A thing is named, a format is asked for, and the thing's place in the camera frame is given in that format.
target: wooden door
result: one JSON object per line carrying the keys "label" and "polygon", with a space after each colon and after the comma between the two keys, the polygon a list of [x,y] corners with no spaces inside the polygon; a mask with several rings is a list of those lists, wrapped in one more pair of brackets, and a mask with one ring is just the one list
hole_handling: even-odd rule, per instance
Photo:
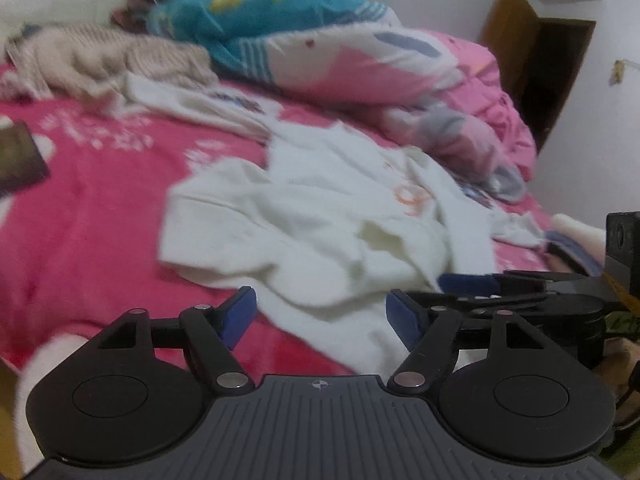
{"label": "wooden door", "polygon": [[540,20],[527,0],[497,0],[479,43],[498,60],[502,88],[518,98],[524,88],[522,74],[536,44]]}

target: pink bedspread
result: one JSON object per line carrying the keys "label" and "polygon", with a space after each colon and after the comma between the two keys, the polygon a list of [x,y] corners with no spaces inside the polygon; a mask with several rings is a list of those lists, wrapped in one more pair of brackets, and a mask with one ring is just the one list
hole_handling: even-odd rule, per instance
{"label": "pink bedspread", "polygon": [[[283,119],[332,122],[304,105],[284,105]],[[26,121],[34,134],[48,136],[56,146],[51,179],[19,193],[0,229],[2,358],[20,368],[52,334],[92,336],[130,308],[173,317],[188,306],[219,304],[229,296],[228,290],[186,282],[156,262],[166,190],[220,157],[263,164],[263,147],[155,116],[119,121],[86,116],[69,99],[0,103],[0,115]],[[532,198],[509,210],[532,210],[542,227],[548,223]],[[534,251],[497,243],[495,254],[500,269],[545,268]],[[263,317],[234,353],[256,380],[265,373],[348,372]]]}

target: metal screw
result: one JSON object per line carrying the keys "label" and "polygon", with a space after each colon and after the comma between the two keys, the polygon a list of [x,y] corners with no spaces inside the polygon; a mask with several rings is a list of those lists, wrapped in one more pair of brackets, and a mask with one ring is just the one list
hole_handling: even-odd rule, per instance
{"label": "metal screw", "polygon": [[237,388],[242,388],[247,384],[249,382],[249,377],[239,372],[227,372],[226,374],[220,375],[216,379],[216,382],[223,388],[235,390]]}
{"label": "metal screw", "polygon": [[404,388],[419,388],[426,380],[424,375],[418,372],[400,372],[394,377],[394,382]]}

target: beige sweater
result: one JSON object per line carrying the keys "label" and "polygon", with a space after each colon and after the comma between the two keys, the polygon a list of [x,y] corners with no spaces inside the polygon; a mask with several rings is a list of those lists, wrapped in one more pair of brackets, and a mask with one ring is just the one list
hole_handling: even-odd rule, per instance
{"label": "beige sweater", "polygon": [[18,77],[2,84],[19,86],[18,94],[27,88],[35,99],[52,98],[52,91],[59,90],[85,100],[127,71],[188,89],[218,82],[200,46],[94,24],[47,27],[9,41],[6,51]]}

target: round black disc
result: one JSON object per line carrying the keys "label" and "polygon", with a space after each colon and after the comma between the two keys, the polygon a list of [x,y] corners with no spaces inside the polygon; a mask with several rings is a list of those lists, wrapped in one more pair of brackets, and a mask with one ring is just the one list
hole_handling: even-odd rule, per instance
{"label": "round black disc", "polygon": [[440,409],[452,429],[517,462],[561,462],[597,446],[615,413],[609,389],[568,355],[554,362],[545,351],[513,352],[517,358],[488,358],[444,383]]}
{"label": "round black disc", "polygon": [[201,386],[186,370],[156,359],[77,360],[42,380],[27,404],[43,452],[109,465],[142,460],[197,424]]}

